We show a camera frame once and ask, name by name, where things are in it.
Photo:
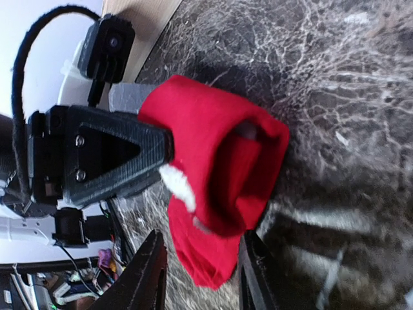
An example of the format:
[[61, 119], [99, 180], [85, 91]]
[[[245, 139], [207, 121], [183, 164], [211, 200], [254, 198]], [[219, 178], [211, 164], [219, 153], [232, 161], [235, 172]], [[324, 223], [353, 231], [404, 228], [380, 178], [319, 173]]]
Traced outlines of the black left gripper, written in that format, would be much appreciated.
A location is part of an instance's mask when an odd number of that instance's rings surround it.
[[34, 112], [27, 131], [31, 199], [45, 205], [63, 198], [84, 206], [137, 194], [155, 183], [158, 168], [174, 157], [169, 130], [126, 112], [55, 105]]

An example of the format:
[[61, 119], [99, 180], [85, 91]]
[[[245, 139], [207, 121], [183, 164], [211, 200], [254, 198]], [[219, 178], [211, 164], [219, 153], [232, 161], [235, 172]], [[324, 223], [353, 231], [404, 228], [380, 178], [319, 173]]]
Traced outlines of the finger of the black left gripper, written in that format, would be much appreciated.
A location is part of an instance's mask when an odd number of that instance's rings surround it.
[[119, 83], [112, 85], [108, 93], [112, 112], [138, 113], [145, 99], [157, 88], [154, 84]]

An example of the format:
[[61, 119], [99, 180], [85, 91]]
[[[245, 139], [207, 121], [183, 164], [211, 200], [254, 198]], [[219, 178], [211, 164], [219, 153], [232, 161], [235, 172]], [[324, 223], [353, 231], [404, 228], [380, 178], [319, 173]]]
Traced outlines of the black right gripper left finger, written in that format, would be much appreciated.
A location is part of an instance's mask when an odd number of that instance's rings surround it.
[[93, 304], [97, 310], [165, 308], [167, 251], [154, 229], [118, 280]]

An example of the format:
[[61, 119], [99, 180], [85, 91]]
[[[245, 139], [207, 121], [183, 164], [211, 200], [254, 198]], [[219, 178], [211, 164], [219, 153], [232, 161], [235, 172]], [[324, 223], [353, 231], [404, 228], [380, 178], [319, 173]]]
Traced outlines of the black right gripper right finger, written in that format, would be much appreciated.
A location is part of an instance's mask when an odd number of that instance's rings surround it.
[[255, 231], [247, 231], [238, 252], [239, 308], [280, 309], [267, 269], [271, 254]]

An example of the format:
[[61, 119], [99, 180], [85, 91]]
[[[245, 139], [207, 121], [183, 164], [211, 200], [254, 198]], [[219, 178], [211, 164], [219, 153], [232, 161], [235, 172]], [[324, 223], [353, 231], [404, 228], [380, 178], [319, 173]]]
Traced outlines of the plain red sock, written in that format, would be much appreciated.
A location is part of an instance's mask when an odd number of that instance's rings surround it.
[[241, 96], [179, 75], [150, 93], [138, 118], [173, 133], [174, 159], [159, 170], [172, 193], [170, 235], [193, 282], [219, 289], [269, 201], [289, 129]]

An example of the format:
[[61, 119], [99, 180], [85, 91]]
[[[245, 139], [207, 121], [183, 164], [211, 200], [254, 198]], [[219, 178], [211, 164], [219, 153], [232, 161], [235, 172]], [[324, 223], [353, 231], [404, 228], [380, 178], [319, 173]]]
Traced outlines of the wooden compartment tray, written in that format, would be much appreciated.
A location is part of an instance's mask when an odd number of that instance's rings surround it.
[[135, 38], [123, 81], [133, 83], [181, 0], [104, 0], [102, 14], [132, 23]]

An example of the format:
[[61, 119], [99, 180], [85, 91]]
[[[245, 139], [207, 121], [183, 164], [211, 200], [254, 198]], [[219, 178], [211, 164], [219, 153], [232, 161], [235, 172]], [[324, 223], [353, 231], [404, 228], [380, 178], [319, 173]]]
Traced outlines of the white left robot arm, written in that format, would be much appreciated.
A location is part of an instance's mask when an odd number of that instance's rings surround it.
[[83, 208], [117, 196], [133, 196], [159, 181], [174, 155], [170, 131], [126, 112], [95, 105], [56, 105], [24, 122], [16, 149], [22, 160], [3, 158], [13, 175], [6, 195], [24, 210], [44, 207], [40, 218], [14, 220], [11, 236], [46, 245], [83, 248], [114, 235], [114, 217], [85, 217]]

